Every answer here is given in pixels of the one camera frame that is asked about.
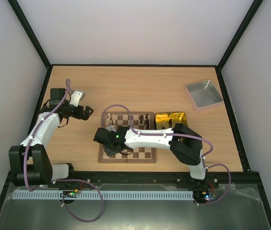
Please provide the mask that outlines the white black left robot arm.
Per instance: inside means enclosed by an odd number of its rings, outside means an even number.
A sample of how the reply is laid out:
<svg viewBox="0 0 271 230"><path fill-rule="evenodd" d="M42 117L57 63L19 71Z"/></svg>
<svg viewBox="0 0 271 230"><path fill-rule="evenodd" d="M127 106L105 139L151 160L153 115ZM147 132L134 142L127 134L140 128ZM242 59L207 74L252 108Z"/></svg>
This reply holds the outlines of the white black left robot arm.
<svg viewBox="0 0 271 230"><path fill-rule="evenodd" d="M9 149L11 176L15 186L26 186L32 190L33 185L45 185L69 177L72 164L52 164L46 148L54 131L63 127L63 119L89 119L93 109L79 104L84 97L82 91L64 88L50 90L50 99L42 105L32 131L20 145Z"/></svg>

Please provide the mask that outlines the gold tin box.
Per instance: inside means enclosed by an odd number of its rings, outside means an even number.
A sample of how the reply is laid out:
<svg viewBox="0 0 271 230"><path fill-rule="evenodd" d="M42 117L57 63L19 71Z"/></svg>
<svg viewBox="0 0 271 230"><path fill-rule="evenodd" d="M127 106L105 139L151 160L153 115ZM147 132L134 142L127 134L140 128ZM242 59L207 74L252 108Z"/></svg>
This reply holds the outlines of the gold tin box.
<svg viewBox="0 0 271 230"><path fill-rule="evenodd" d="M154 122L157 130L173 128L177 123L188 127L187 117L184 112L156 113Z"/></svg>

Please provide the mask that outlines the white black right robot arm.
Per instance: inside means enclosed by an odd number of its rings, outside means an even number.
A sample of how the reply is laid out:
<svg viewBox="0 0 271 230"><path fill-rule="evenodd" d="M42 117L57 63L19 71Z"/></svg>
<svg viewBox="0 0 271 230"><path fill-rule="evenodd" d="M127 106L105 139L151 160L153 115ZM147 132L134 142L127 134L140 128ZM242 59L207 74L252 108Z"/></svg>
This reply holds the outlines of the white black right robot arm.
<svg viewBox="0 0 271 230"><path fill-rule="evenodd" d="M189 167L191 183L195 187L203 187L208 181L202 149L204 142L210 145L210 150L213 150L213 146L182 123L160 130L135 129L132 126L116 130L100 127L94 141L103 145L108 156L136 148L169 150L179 162Z"/></svg>

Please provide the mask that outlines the silver tin lid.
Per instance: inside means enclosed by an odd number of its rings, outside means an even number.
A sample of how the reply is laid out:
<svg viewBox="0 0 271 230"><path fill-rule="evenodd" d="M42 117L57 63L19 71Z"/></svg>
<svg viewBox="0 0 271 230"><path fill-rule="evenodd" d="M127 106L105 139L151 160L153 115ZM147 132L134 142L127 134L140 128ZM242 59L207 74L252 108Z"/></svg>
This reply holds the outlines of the silver tin lid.
<svg viewBox="0 0 271 230"><path fill-rule="evenodd" d="M211 80L186 85L185 94L196 112L218 107L224 102Z"/></svg>

